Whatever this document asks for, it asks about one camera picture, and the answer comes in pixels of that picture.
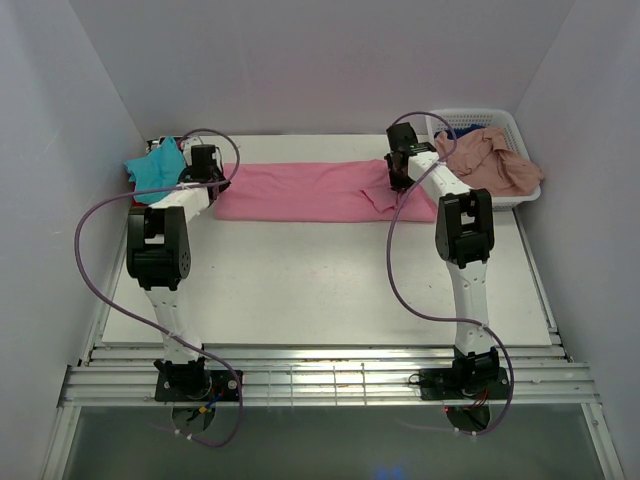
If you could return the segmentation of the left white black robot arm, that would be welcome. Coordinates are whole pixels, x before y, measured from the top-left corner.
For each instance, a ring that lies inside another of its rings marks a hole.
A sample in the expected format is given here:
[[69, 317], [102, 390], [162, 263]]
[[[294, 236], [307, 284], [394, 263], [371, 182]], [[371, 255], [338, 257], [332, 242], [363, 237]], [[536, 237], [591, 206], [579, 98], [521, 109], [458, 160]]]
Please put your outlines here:
[[154, 362], [163, 376], [161, 385], [181, 397], [198, 400], [210, 392], [212, 376], [198, 352], [202, 343], [190, 323], [183, 286], [192, 265], [188, 224], [225, 190], [202, 185], [223, 181], [225, 176], [218, 147], [200, 144], [187, 151], [190, 162], [178, 169], [178, 181], [186, 188], [153, 203], [137, 201], [130, 208], [126, 267], [144, 291], [161, 328], [164, 356]]

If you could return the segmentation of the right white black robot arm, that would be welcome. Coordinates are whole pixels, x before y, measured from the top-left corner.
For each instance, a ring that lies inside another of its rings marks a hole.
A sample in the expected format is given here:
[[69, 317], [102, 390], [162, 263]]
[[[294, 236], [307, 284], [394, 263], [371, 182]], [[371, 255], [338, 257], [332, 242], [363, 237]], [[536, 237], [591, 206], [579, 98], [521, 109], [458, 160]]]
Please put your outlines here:
[[406, 203], [422, 192], [436, 205], [435, 247], [450, 275], [455, 325], [453, 361], [443, 368], [422, 368], [410, 379], [424, 400], [502, 399], [509, 379], [500, 365], [502, 343], [489, 325], [486, 274], [495, 245], [492, 198], [474, 190], [448, 169], [455, 149], [439, 154], [420, 142], [405, 118], [386, 130], [385, 156], [390, 185]]

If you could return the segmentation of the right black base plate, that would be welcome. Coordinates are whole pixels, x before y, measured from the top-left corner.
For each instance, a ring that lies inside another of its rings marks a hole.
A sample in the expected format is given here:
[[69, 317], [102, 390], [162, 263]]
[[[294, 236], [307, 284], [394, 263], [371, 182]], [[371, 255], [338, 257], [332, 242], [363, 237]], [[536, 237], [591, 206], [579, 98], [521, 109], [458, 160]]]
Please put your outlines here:
[[456, 379], [452, 368], [425, 368], [418, 371], [417, 384], [422, 400], [506, 400], [511, 383], [504, 368], [491, 380]]

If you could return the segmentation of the white plastic basket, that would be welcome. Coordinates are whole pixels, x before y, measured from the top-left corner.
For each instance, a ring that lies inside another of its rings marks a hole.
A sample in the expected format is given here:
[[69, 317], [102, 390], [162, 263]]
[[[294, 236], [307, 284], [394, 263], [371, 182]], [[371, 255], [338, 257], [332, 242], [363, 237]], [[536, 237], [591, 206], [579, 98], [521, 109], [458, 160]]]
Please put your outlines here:
[[[435, 117], [429, 117], [426, 120], [429, 141], [434, 145], [436, 151], [439, 153], [444, 153], [450, 148], [455, 149], [457, 146], [457, 139], [448, 140], [443, 136], [435, 139], [434, 135], [436, 133], [447, 129], [474, 128], [474, 130], [476, 130], [488, 127], [497, 127], [502, 129], [505, 134], [508, 147], [530, 160], [514, 118], [504, 110], [480, 108], [442, 109], [436, 112]], [[530, 202], [537, 199], [540, 196], [540, 193], [541, 184], [536, 188], [533, 194], [529, 196], [494, 197], [491, 195], [493, 208], [496, 211], [511, 210], [523, 202]]]

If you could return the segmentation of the red folded t shirt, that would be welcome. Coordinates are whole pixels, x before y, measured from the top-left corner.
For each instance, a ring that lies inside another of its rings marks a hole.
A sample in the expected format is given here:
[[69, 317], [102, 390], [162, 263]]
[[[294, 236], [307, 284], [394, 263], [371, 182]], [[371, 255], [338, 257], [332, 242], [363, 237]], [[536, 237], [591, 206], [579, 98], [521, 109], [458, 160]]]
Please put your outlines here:
[[129, 182], [134, 184], [136, 192], [133, 200], [135, 206], [149, 205], [161, 197], [160, 193], [139, 194], [139, 191], [154, 190], [163, 186], [162, 164], [162, 151], [159, 147], [150, 150], [144, 157], [125, 163]]

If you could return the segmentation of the pink t shirt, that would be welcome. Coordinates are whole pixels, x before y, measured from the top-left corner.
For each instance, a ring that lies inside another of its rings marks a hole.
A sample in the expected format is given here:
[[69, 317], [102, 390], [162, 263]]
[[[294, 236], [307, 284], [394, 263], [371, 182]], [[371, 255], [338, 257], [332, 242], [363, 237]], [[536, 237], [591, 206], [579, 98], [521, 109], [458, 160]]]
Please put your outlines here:
[[433, 223], [436, 206], [424, 190], [405, 204], [392, 190], [383, 160], [242, 165], [214, 204], [225, 221]]

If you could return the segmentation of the blue t shirt in basket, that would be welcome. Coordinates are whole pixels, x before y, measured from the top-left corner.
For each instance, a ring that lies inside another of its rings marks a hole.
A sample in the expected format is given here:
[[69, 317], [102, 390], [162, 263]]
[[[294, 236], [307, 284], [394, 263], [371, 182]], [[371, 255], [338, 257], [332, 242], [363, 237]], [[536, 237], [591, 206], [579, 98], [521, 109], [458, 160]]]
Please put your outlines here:
[[472, 131], [474, 131], [474, 128], [453, 129], [453, 130], [447, 129], [447, 130], [442, 130], [442, 131], [436, 133], [434, 135], [434, 138], [438, 139], [439, 137], [443, 136], [444, 138], [446, 138], [448, 140], [460, 139], [460, 138], [464, 137], [465, 135], [468, 135]]

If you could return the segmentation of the beige t shirt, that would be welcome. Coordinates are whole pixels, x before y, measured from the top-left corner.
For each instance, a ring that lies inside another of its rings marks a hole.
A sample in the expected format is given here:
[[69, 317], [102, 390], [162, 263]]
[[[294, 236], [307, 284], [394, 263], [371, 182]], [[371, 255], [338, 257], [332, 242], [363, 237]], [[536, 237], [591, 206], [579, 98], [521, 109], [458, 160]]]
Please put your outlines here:
[[445, 163], [465, 184], [494, 197], [532, 195], [544, 180], [542, 170], [511, 150], [502, 129], [481, 128], [457, 139]]

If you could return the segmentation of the teal folded t shirt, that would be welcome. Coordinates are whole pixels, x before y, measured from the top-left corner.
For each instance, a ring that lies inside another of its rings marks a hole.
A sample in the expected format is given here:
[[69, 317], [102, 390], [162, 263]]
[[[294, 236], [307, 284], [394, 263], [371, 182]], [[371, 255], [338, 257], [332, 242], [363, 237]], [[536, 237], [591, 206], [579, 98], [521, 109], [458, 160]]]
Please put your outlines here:
[[173, 137], [166, 137], [146, 156], [124, 163], [129, 182], [134, 184], [134, 200], [144, 205], [164, 199], [169, 191], [156, 189], [175, 187], [185, 167], [184, 156]]

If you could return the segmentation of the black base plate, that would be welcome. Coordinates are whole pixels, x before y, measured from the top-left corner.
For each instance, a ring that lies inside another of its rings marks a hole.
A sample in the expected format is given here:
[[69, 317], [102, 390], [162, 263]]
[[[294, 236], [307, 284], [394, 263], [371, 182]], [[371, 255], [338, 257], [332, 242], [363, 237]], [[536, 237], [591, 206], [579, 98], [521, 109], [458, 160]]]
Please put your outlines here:
[[417, 384], [422, 400], [506, 400], [511, 383], [504, 368], [491, 380], [456, 379], [452, 368], [425, 368], [418, 371]]
[[236, 378], [227, 370], [208, 370], [196, 375], [159, 373], [153, 399], [156, 402], [207, 403], [214, 398], [222, 402], [237, 402], [243, 372], [236, 370]]

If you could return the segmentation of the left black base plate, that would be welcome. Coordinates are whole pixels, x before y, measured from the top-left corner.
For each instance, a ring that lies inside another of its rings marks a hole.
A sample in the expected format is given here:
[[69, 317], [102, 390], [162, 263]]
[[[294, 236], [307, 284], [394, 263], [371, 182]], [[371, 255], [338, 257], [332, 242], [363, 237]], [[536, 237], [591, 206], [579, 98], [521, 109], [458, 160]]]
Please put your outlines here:
[[236, 370], [236, 378], [227, 370], [208, 370], [196, 375], [159, 373], [153, 399], [156, 402], [207, 403], [214, 398], [222, 402], [237, 402], [243, 372]]

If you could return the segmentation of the aluminium frame rail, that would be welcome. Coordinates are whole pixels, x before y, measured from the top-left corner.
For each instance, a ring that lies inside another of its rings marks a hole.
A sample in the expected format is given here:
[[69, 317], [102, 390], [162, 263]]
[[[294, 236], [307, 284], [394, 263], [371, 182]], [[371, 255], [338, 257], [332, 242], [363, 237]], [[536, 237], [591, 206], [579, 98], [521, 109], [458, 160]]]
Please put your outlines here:
[[[449, 348], [221, 348], [215, 355], [243, 373], [248, 407], [413, 406], [409, 380], [419, 369], [445, 367]], [[98, 347], [67, 370], [62, 406], [151, 406], [157, 381], [150, 345]], [[558, 345], [512, 348], [517, 404], [594, 404], [600, 395], [589, 367]]]

